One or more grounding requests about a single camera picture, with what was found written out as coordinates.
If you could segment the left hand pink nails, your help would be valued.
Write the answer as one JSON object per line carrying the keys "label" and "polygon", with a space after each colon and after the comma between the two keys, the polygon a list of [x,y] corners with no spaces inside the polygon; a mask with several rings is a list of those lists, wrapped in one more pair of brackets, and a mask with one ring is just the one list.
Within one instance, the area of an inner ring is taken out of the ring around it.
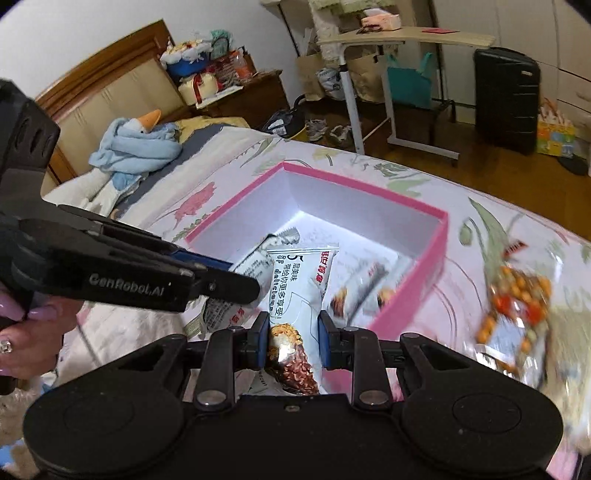
{"label": "left hand pink nails", "polygon": [[1,331],[1,375],[29,380],[53,370],[63,336],[77,325],[83,302],[48,296],[26,313],[1,285],[1,316],[15,321]]}

